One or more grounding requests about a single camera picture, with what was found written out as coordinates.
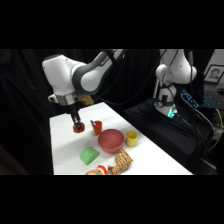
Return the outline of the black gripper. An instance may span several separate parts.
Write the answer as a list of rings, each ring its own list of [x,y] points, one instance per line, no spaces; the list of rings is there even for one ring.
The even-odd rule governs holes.
[[[74,122],[73,124],[73,131],[77,132],[77,125],[75,123],[79,123],[81,121],[80,116],[79,116],[79,106],[77,104],[72,104],[69,105],[69,111],[72,117],[72,120]],[[80,130],[84,131],[85,130],[85,125],[83,122],[80,122]]]

